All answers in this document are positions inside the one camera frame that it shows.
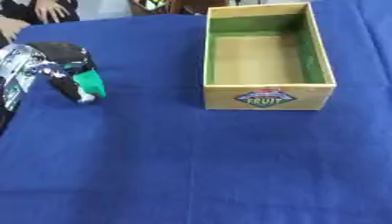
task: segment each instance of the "wooden box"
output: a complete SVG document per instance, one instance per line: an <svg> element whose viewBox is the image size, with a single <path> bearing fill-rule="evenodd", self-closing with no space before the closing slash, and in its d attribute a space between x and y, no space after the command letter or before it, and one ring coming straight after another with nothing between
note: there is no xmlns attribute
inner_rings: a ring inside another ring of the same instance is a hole
<svg viewBox="0 0 392 224"><path fill-rule="evenodd" d="M321 109L336 87L309 3L210 8L207 109Z"/></svg>

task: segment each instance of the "box label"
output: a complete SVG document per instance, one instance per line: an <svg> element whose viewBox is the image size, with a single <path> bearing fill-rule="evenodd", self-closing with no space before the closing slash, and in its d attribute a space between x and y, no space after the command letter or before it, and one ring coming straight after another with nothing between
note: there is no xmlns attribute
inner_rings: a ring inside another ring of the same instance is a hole
<svg viewBox="0 0 392 224"><path fill-rule="evenodd" d="M258 108L267 108L294 101L297 98L282 92L280 88L262 88L247 94L240 94L235 99Z"/></svg>

